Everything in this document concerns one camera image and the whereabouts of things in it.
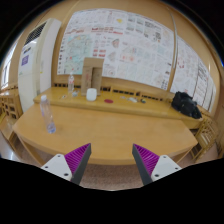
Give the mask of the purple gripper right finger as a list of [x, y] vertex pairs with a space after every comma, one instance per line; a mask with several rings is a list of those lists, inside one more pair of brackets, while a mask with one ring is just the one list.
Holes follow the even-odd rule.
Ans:
[[168, 155], [159, 156], [137, 144], [133, 145], [132, 154], [139, 170], [143, 185], [148, 185], [156, 180], [181, 170], [181, 167]]

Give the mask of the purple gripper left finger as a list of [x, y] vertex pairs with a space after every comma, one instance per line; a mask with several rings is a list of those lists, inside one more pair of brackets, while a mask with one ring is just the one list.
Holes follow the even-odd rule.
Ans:
[[42, 166], [42, 169], [79, 185], [90, 155], [91, 144], [88, 143], [66, 155], [56, 154]]

